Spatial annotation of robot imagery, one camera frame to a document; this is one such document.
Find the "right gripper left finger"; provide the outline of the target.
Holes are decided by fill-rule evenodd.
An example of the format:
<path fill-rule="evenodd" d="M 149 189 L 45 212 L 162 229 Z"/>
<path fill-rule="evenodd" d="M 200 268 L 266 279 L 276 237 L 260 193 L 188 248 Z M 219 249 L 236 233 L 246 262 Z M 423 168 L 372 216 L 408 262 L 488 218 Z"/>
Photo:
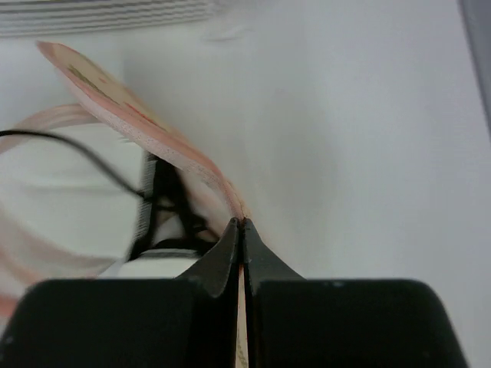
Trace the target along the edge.
<path fill-rule="evenodd" d="M 176 278 L 43 281 L 1 339 L 3 367 L 232 367 L 239 221 Z"/>

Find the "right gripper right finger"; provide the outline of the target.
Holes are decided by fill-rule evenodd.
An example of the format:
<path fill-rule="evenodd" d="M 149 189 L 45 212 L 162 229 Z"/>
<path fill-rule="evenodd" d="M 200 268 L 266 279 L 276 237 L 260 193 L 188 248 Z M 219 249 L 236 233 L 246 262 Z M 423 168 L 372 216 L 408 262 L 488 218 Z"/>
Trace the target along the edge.
<path fill-rule="evenodd" d="M 306 279 L 245 220 L 252 367 L 465 367 L 438 295 L 411 279 Z"/>

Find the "floral peach laundry bag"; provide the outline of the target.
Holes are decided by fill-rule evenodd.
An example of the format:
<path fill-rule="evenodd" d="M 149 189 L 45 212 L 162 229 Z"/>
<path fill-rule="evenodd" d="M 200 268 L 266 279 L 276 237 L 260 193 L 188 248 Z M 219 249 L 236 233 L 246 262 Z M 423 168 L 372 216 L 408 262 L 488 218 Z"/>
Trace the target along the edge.
<path fill-rule="evenodd" d="M 211 249 L 221 239 L 230 220 L 237 219 L 240 223 L 247 216 L 244 203 L 216 164 L 195 148 L 178 130 L 166 125 L 151 110 L 148 110 L 123 84 L 83 54 L 67 46 L 43 41 L 38 42 L 37 46 L 63 77 L 76 101 L 73 104 L 60 105 L 38 112 L 10 129 L 58 131 L 75 126 L 97 124 L 118 137 L 137 144 L 146 153 L 170 163 L 186 177 L 192 197 L 208 209 L 214 219 L 226 215 L 224 229 Z M 178 277 L 195 263 L 175 276 L 55 278 L 44 281 L 171 279 Z M 20 300 L 38 283 L 13 289 L 1 284 L 1 339 Z M 239 266 L 234 367 L 249 365 L 245 306 L 243 269 Z"/>

